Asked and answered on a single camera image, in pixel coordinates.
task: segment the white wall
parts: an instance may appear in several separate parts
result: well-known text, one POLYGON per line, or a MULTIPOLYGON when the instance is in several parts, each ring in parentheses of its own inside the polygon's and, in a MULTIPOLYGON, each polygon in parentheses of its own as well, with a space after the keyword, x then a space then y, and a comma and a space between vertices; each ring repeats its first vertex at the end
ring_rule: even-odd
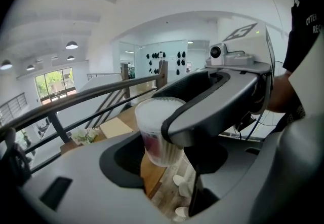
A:
POLYGON ((119 41, 107 42, 87 55, 90 73, 120 72, 119 41))
POLYGON ((120 60, 130 62, 134 65, 134 54, 126 53, 125 51, 120 52, 120 60))
POLYGON ((207 49, 188 49, 187 62, 191 62, 191 71, 204 68, 207 58, 207 49))
POLYGON ((196 17, 190 18, 186 14, 176 14, 165 19, 143 25, 138 29, 139 39, 143 45, 177 40, 211 40, 217 35, 216 22, 206 22, 196 17))
POLYGON ((112 51, 108 50, 110 55, 103 54, 102 48, 105 45, 127 35, 130 29, 157 18, 192 11, 230 12, 264 21, 288 33, 291 30, 292 4, 293 0, 276 0, 278 14, 273 0, 118 0, 115 7, 107 9, 107 13, 102 16, 89 39, 90 71, 95 68, 92 65, 99 64, 96 60, 98 56, 104 59, 106 64, 113 66, 110 62, 113 57, 112 51))
POLYGON ((0 105, 23 92, 16 77, 13 67, 6 71, 0 71, 0 105))

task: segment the ceiling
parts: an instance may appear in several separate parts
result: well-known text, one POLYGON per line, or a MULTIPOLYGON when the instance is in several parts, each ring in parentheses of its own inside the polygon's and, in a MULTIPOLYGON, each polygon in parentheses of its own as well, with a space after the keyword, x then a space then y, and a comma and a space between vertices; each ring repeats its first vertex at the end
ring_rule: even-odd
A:
MULTIPOLYGON (((89 37, 104 13, 113 12, 120 0, 16 0, 0 36, 0 51, 18 60, 68 52, 73 40, 85 52, 89 37)), ((210 14, 201 14, 208 21, 210 14)))

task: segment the black cable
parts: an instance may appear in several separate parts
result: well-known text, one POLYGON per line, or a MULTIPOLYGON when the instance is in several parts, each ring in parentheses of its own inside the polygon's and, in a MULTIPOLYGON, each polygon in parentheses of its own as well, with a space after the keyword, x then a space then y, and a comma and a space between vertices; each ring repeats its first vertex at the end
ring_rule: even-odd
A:
POLYGON ((268 127, 275 127, 277 125, 267 125, 267 124, 263 124, 261 122, 259 122, 259 124, 263 125, 263 126, 268 126, 268 127))
POLYGON ((246 137, 246 139, 245 140, 248 140, 250 137, 251 137, 251 135, 252 135, 252 133, 253 133, 253 131, 255 130, 255 128, 257 127, 257 125, 258 125, 258 123, 260 122, 260 120, 261 120, 261 118, 262 118, 262 115, 263 115, 263 113, 264 112, 262 112, 261 114, 260 114, 260 116, 258 117, 258 119, 257 119, 257 121, 256 121, 256 123, 255 123, 255 125, 254 125, 254 127, 252 128, 252 130, 251 130, 251 132, 249 133, 249 135, 246 137))

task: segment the handrail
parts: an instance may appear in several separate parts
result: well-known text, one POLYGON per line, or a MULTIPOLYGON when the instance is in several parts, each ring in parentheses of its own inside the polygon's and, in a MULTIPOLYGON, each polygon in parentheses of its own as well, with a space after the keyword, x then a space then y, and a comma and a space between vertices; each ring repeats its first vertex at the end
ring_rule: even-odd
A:
POLYGON ((27 105, 25 93, 21 93, 0 106, 0 127, 12 121, 27 105))
POLYGON ((96 98, 98 96, 114 92, 126 87, 134 86, 137 84, 142 84, 154 80, 162 79, 164 75, 157 74, 154 76, 143 77, 138 79, 130 79, 125 81, 120 81, 112 84, 102 85, 94 88, 84 90, 82 92, 65 97, 62 100, 56 100, 51 103, 45 104, 43 106, 37 107, 24 115, 13 119, 2 128, 0 132, 7 130, 8 128, 14 128, 19 131, 43 118, 45 118, 50 112, 58 112, 73 105, 79 104, 89 99, 96 98))
MULTIPOLYGON (((84 124, 85 122, 90 121, 90 120, 92 120, 92 119, 94 119, 94 118, 96 118, 96 117, 98 117, 98 116, 100 116, 100 115, 102 115, 102 114, 104 114, 104 113, 106 113, 106 112, 108 112, 108 111, 114 109, 114 108, 117 108, 118 106, 121 106, 121 105, 123 105, 123 104, 125 104, 125 103, 127 103, 127 102, 129 102, 129 101, 131 101, 131 100, 133 100, 133 99, 136 99, 136 98, 138 98, 138 97, 140 97, 140 96, 142 96, 142 95, 144 95, 144 94, 146 94, 146 93, 149 93, 149 92, 151 92, 151 91, 153 91, 153 90, 156 90, 156 88, 152 88, 152 89, 150 89, 150 90, 148 90, 148 91, 145 91, 145 92, 140 93, 140 94, 138 94, 138 95, 136 95, 136 96, 130 97, 130 98, 128 98, 128 99, 126 99, 126 100, 123 100, 123 101, 121 101, 121 102, 119 102, 119 103, 115 103, 114 105, 111 105, 111 106, 109 106, 109 107, 107 107, 107 108, 105 108, 105 109, 102 109, 102 110, 100 110, 100 111, 98 111, 98 112, 96 112, 96 113, 93 113, 92 115, 87 116, 86 118, 81 119, 81 120, 79 120, 79 121, 77 121, 77 122, 74 122, 73 124, 71 124, 71 125, 65 127, 65 128, 64 128, 64 132, 69 132, 70 130, 72 130, 72 129, 74 129, 74 128, 76 128, 76 127, 78 127, 78 126, 84 124)), ((44 138, 44 139, 40 140, 39 142, 37 142, 37 143, 31 145, 29 148, 27 148, 27 149, 25 150, 25 153, 27 154, 27 153, 29 153, 29 152, 35 150, 36 148, 38 148, 38 147, 40 147, 40 146, 42 146, 42 145, 44 145, 44 144, 46 144, 46 143, 52 141, 53 139, 57 138, 58 136, 59 136, 59 133, 56 132, 56 133, 54 133, 54 134, 48 136, 47 138, 44 138)))
MULTIPOLYGON (((115 99, 118 97, 118 95, 120 95, 120 93, 121 93, 122 91, 123 91, 122 89, 119 90, 119 91, 118 91, 118 92, 113 96, 113 98, 112 98, 112 99, 110 100, 110 102, 107 104, 106 108, 109 107, 109 106, 111 106, 111 104, 115 101, 115 99)), ((103 116, 103 114, 101 114, 101 115, 98 117, 98 119, 95 121, 93 127, 96 127, 96 126, 97 126, 97 124, 98 124, 99 121, 101 120, 102 116, 103 116)))
POLYGON ((9 101, 7 101, 7 102, 5 102, 4 104, 0 105, 0 107, 2 107, 2 106, 4 106, 4 105, 6 105, 7 103, 11 102, 12 100, 14 100, 14 99, 18 98, 18 97, 19 97, 19 96, 21 96, 21 95, 24 95, 24 96, 25 96, 25 93, 23 92, 23 93, 21 93, 21 94, 18 94, 17 96, 13 97, 13 98, 12 98, 12 99, 10 99, 9 101))
MULTIPOLYGON (((107 102, 107 100, 112 96, 112 92, 109 93, 107 95, 107 97, 103 100, 103 102, 99 105, 99 107, 96 109, 95 113, 97 113, 98 111, 100 111, 100 109, 103 107, 103 105, 107 102)), ((85 129, 87 129, 91 124, 91 121, 89 121, 86 126, 85 126, 85 129)))
POLYGON ((92 78, 98 77, 98 76, 110 76, 112 74, 120 74, 118 72, 100 72, 100 73, 88 73, 88 81, 92 78))

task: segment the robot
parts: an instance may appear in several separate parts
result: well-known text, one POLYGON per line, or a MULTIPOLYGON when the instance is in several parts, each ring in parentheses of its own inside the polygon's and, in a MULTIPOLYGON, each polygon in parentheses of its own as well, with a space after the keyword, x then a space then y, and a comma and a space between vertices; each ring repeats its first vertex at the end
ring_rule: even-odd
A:
MULTIPOLYGON (((323 33, 319 38, 323 42, 323 33)), ((153 95, 186 102, 164 121, 161 132, 184 148, 196 171, 188 224, 276 221, 307 198, 305 187, 319 188, 323 113, 264 142, 249 140, 251 134, 244 140, 219 136, 233 125, 249 125, 251 113, 262 115, 273 72, 270 37, 265 25, 256 23, 212 45, 204 69, 153 95)), ((140 132, 121 135, 71 151, 21 182, 18 191, 48 223, 170 223, 143 192, 136 166, 143 155, 140 132)))

